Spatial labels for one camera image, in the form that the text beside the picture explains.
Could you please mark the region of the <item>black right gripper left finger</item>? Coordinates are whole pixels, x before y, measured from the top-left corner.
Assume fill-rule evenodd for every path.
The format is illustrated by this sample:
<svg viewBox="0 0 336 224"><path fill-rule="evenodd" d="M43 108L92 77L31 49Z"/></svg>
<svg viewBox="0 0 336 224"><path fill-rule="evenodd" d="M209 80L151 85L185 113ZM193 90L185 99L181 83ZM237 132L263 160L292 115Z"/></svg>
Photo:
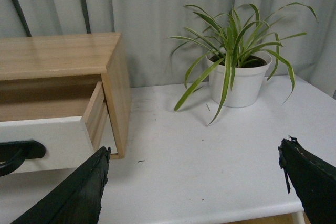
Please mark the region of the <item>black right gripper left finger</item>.
<svg viewBox="0 0 336 224"><path fill-rule="evenodd" d="M13 223L98 223L111 148L102 147Z"/></svg>

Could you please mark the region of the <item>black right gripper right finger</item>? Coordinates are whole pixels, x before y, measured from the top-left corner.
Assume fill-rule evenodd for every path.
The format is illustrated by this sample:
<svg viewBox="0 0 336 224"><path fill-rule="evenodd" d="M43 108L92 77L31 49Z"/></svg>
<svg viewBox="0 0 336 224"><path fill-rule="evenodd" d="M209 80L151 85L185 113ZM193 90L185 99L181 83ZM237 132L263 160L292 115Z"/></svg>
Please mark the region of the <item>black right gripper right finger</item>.
<svg viewBox="0 0 336 224"><path fill-rule="evenodd" d="M335 167L308 152L295 137L283 139L278 151L287 192L293 186L310 223L335 223Z"/></svg>

